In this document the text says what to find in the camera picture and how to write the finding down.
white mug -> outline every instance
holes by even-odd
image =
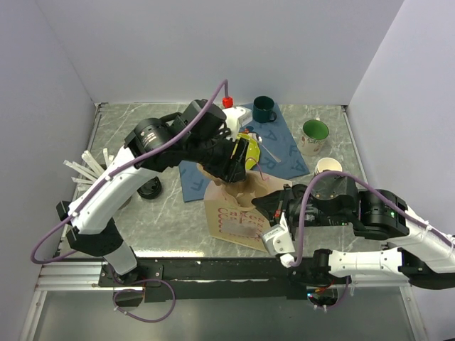
[[[306,156],[315,156],[327,141],[328,127],[319,118],[304,123],[299,150]]]
[[[339,163],[334,158],[322,158],[321,160],[318,161],[316,167],[314,168],[314,175],[318,175],[319,173],[322,173],[324,171],[342,172],[343,167],[341,166],[341,163]]]

marble surface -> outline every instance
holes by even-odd
[[[102,149],[117,153],[125,136],[147,117],[162,117],[182,112],[187,104],[103,104],[91,152],[100,162]],[[304,156],[313,170],[323,157],[340,161],[343,169],[361,177],[360,166],[340,106],[280,105],[292,136],[298,141],[301,127],[308,119],[319,117],[330,129],[328,142],[317,156]],[[312,175],[292,179],[308,183]],[[178,168],[169,168],[159,175],[162,194],[145,200],[134,194],[132,201],[114,216],[125,241],[138,257],[206,256],[206,257],[268,257],[269,254],[212,238],[208,234],[203,201],[184,203]],[[61,251],[70,248],[63,240]],[[376,251],[379,242],[355,237],[350,226],[307,227],[304,231],[304,256],[312,256],[320,248],[339,251]],[[73,257],[87,255],[76,253]]]

blue cloth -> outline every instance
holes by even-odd
[[[252,110],[253,104],[246,104],[243,107]],[[241,131],[246,127],[250,132],[258,133],[262,137],[262,143],[267,149],[281,160],[281,162],[277,163],[260,146],[261,155],[259,157],[259,165],[262,171],[281,179],[292,179],[300,175],[309,174],[308,167],[306,167],[304,159],[301,157],[294,138],[279,110],[278,104],[275,104],[274,111],[277,113],[277,120],[275,122],[258,123],[251,121],[241,128]],[[202,175],[194,162],[182,161],[178,169],[180,170],[183,201],[202,200],[210,180]],[[258,171],[259,168],[255,166],[253,170]]]

green mug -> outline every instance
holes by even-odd
[[[306,156],[315,156],[327,141],[328,127],[318,119],[310,119],[302,127],[299,150]]]

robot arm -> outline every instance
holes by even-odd
[[[125,139],[117,156],[92,187],[72,203],[61,202],[58,206],[60,219],[72,215],[73,228],[66,234],[72,249],[91,256],[106,259],[120,278],[126,282],[137,277],[137,260],[134,252],[122,239],[112,216],[119,207],[143,184],[168,167],[181,161],[200,163],[209,174],[227,183],[245,180],[245,156],[248,141],[227,139],[236,131],[226,124],[226,115],[212,104],[205,116],[176,144],[146,158],[133,167],[109,174],[133,161],[138,156],[162,146],[182,131],[200,112],[207,101],[195,100],[181,113],[160,119],[145,119]],[[96,191],[102,181],[106,183]],[[90,196],[87,204],[75,213],[80,203]]]
[[[285,186],[253,201],[272,226],[262,236],[267,251],[277,255],[284,266],[289,267],[294,261],[292,241],[305,191],[305,185]],[[427,227],[405,219],[372,192],[359,191],[350,178],[322,178],[311,191],[304,226],[317,228],[351,223],[355,236],[380,240],[387,249],[372,252],[316,250],[314,259],[318,271],[323,269],[339,278],[351,276],[353,280],[403,278],[421,288],[455,287],[455,238],[429,225],[393,193],[379,192]]]

